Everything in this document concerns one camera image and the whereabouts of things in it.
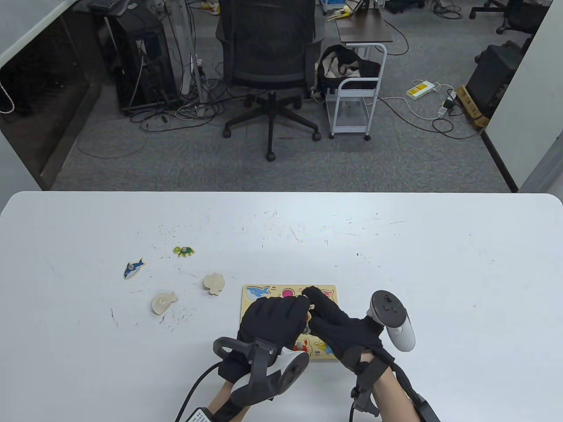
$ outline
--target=metal cart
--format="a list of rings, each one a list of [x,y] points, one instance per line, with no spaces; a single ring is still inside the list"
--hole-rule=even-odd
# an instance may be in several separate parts
[[[368,59],[370,54],[375,55],[376,47],[380,47],[383,55],[381,68],[377,78],[347,78],[334,93],[325,93],[330,124],[328,137],[334,139],[335,133],[365,133],[364,139],[369,141],[373,112],[376,109],[377,95],[387,60],[387,48],[381,43],[347,43],[346,47],[353,48],[363,59]],[[377,82],[377,85],[374,89],[346,89],[346,84],[351,82]]]

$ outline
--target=floor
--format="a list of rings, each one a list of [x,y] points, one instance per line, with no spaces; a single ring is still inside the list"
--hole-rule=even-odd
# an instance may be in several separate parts
[[[489,44],[512,39],[521,44],[525,35],[497,35],[497,14],[467,15],[478,1],[459,2],[462,20],[441,19],[424,9],[384,17],[408,38],[410,50],[389,57],[380,97],[403,96],[412,79],[427,79],[459,86],[467,83],[473,57]],[[217,18],[194,10],[198,57],[209,77],[222,61],[215,40]],[[398,33],[389,52],[402,52]],[[334,23],[325,27],[324,47],[338,43]],[[444,93],[431,93],[411,101],[415,112],[435,116]],[[432,130],[400,100],[390,105],[413,124]],[[221,124],[246,109],[240,101],[227,103],[226,113],[205,126],[167,133],[144,133],[118,112],[115,89],[105,87],[88,123],[79,135],[53,186],[55,190],[145,191],[360,191],[360,192],[508,192],[508,188],[480,136],[453,140],[439,133],[416,129],[378,103],[372,140],[341,134],[328,138],[328,118],[323,105],[304,102],[299,111],[317,122],[323,139],[312,142],[311,132],[279,119],[274,129],[277,160],[265,160],[267,119],[254,120],[221,136]],[[453,136],[475,131],[463,116],[452,117]],[[185,122],[172,122],[181,125]]]

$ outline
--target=green turtle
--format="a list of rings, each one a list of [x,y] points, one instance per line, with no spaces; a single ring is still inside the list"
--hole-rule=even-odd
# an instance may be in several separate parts
[[[188,248],[187,246],[183,246],[183,247],[175,247],[173,252],[175,254],[178,254],[179,257],[190,257],[193,254],[195,254],[195,251],[192,248]]]

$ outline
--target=hand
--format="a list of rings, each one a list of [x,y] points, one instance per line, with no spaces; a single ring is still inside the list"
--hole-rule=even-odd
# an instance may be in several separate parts
[[[310,311],[311,334],[327,343],[341,362],[347,351],[354,352],[352,367],[345,363],[345,366],[354,373],[361,372],[365,367],[365,365],[360,365],[360,357],[366,351],[371,351],[386,365],[393,363],[395,359],[387,353],[379,339],[379,335],[383,331],[381,324],[368,316],[363,319],[350,318],[337,304],[314,286],[304,289],[303,295],[307,296],[311,304],[315,306]]]
[[[275,344],[278,354],[282,347],[293,349],[305,329],[308,310],[309,300],[304,296],[257,299],[244,314],[236,338],[245,343],[261,339]],[[230,352],[219,365],[219,376],[231,383],[249,372],[246,356],[237,351]]]

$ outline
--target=black speaker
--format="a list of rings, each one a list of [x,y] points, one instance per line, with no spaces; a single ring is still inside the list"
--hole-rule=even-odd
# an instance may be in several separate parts
[[[108,16],[120,66],[113,71],[121,109],[177,99],[164,27],[141,2]]]
[[[522,57],[515,48],[492,45],[481,54],[466,88],[483,115],[490,117],[493,114]]]

